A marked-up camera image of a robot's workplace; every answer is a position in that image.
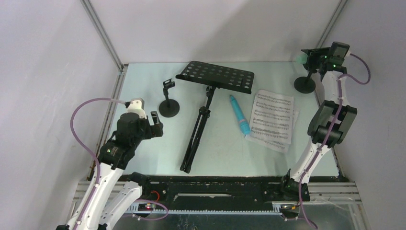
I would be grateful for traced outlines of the green toy microphone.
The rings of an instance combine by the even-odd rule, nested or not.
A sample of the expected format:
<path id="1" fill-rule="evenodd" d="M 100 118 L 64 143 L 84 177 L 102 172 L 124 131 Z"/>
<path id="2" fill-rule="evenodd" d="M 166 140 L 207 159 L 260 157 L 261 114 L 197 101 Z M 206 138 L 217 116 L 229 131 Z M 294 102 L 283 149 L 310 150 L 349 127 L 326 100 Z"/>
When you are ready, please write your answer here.
<path id="1" fill-rule="evenodd" d="M 301 53 L 296 56 L 295 62 L 299 64 L 306 64 L 308 59 L 308 55 L 306 53 Z"/>

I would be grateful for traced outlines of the black microphone stand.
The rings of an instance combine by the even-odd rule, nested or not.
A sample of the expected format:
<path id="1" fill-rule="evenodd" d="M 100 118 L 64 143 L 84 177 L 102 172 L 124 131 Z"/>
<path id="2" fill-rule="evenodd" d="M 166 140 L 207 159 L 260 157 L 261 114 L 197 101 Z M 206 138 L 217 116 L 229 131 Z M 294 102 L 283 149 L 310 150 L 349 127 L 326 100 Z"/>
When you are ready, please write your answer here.
<path id="1" fill-rule="evenodd" d="M 294 88 L 303 94 L 309 94 L 315 91 L 316 89 L 316 83 L 315 81 L 312 79 L 312 75 L 316 73 L 316 70 L 309 70 L 308 71 L 308 75 L 307 76 L 302 76 L 297 78 L 294 81 Z"/>
<path id="2" fill-rule="evenodd" d="M 163 117 L 170 118 L 176 116 L 180 111 L 179 103 L 169 98 L 169 89 L 175 87 L 175 82 L 172 79 L 168 79 L 163 82 L 163 94 L 165 100 L 162 101 L 158 107 L 160 114 Z"/>

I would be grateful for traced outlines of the sheet music page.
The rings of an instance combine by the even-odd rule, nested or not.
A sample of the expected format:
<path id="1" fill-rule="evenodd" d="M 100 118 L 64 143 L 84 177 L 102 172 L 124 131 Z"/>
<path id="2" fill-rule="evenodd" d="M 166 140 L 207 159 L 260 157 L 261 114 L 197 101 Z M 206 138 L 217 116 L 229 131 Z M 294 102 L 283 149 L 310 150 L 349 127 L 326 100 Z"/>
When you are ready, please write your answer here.
<path id="1" fill-rule="evenodd" d="M 291 144 L 294 98 L 259 90 L 255 94 L 250 116 L 250 136 L 264 141 Z"/>
<path id="2" fill-rule="evenodd" d="M 294 126 L 296 124 L 296 120 L 299 116 L 300 110 L 298 108 L 296 108 L 296 111 L 293 111 L 293 124 L 292 124 L 292 128 L 294 129 Z M 257 143 L 261 146 L 265 146 L 271 150 L 275 150 L 277 152 L 281 152 L 281 153 L 287 153 L 289 150 L 289 146 L 290 144 L 286 144 L 286 143 L 282 143 L 282 142 L 277 142 L 277 141 L 268 141 L 268 140 L 264 140 L 264 139 L 260 139 L 260 138 L 256 138 L 256 137 L 252 137 L 250 135 L 246 135 L 245 139 L 254 143 Z"/>

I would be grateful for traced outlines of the black music stand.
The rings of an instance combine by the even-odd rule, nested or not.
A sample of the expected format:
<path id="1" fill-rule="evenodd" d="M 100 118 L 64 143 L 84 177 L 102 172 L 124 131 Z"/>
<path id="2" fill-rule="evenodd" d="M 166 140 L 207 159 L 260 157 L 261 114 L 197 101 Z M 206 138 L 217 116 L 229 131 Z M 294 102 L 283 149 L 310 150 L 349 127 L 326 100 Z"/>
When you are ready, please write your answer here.
<path id="1" fill-rule="evenodd" d="M 192 163 L 200 145 L 204 128 L 210 117 L 211 110 L 209 108 L 215 90 L 225 89 L 251 94 L 254 77 L 255 74 L 252 71 L 235 69 L 196 60 L 189 62 L 182 72 L 176 75 L 176 78 L 179 80 L 206 86 L 205 105 L 199 108 L 196 123 L 180 167 L 181 171 L 190 173 L 192 169 Z"/>

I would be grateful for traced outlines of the blue toy microphone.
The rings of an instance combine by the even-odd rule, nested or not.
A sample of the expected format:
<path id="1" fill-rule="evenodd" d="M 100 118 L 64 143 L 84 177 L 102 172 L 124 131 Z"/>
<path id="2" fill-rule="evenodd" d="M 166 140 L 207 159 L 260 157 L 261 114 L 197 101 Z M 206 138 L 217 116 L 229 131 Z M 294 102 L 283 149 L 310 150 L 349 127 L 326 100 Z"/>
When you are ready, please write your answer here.
<path id="1" fill-rule="evenodd" d="M 230 95 L 229 98 L 230 98 L 230 103 L 231 103 L 232 109 L 234 111 L 234 114 L 236 116 L 236 119 L 237 119 L 241 132 L 244 135 L 249 135 L 250 134 L 249 123 L 248 123 L 247 119 L 245 118 L 236 98 L 232 95 Z"/>

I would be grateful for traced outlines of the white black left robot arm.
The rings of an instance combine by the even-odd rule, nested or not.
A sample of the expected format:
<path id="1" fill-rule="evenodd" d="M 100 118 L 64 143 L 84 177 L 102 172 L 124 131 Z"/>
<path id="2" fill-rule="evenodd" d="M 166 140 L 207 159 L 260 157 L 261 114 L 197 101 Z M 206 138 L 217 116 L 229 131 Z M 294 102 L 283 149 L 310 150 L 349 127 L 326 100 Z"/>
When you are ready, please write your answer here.
<path id="1" fill-rule="evenodd" d="M 219 65 L 192 61 L 180 74 L 180 78 L 206 84 L 206 94 L 211 102 L 216 88 L 237 90 L 250 93 L 254 74 L 249 71 L 231 69 Z M 107 201 L 115 182 L 123 174 L 128 161 L 133 157 L 135 149 L 142 140 L 161 137 L 163 124 L 156 112 L 151 112 L 154 124 L 150 125 L 148 117 L 139 99 L 126 102 L 128 113 L 122 115 L 118 122 L 117 131 L 101 148 L 99 156 L 94 156 L 96 171 L 86 196 L 77 209 L 76 214 L 66 225 L 60 225 L 60 230 L 106 230 L 108 224 L 100 224 L 98 217 Z M 298 197 L 298 206 L 303 206 L 303 188 L 307 185 L 310 171 L 322 157 L 323 152 L 329 150 L 332 129 L 341 112 L 341 105 L 333 101 L 324 101 L 313 117 L 309 126 L 311 137 L 309 150 L 304 152 L 308 161 L 300 160 L 300 170 L 296 173 L 288 172 L 281 182 L 281 189 L 289 191 Z"/>

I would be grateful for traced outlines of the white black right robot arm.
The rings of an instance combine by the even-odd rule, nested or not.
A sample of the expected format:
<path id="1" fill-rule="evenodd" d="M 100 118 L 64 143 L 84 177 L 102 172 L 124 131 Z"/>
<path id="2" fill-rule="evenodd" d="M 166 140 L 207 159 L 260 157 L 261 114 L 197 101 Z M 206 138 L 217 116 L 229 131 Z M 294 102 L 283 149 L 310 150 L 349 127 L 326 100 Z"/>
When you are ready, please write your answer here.
<path id="1" fill-rule="evenodd" d="M 342 143 L 358 113 L 350 106 L 345 90 L 349 74 L 343 63 L 350 54 L 350 46 L 333 42 L 330 47 L 302 52 L 306 54 L 303 66 L 308 75 L 297 78 L 294 88 L 301 93 L 314 92 L 316 82 L 312 75 L 318 73 L 325 99 L 310 121 L 307 129 L 310 139 L 300 160 L 282 178 L 275 192 L 283 201 L 302 201 L 311 173 L 327 152 Z"/>

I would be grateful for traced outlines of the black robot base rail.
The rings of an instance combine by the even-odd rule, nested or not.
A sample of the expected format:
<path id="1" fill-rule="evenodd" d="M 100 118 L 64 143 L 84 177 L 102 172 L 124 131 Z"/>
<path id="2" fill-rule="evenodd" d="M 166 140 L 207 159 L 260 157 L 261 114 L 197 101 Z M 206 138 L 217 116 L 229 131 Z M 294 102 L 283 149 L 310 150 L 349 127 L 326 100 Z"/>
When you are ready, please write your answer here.
<path id="1" fill-rule="evenodd" d="M 141 180 L 142 199 L 157 201 L 170 211 L 272 211 L 276 204 L 310 200 L 307 184 L 286 176 L 164 176 Z"/>

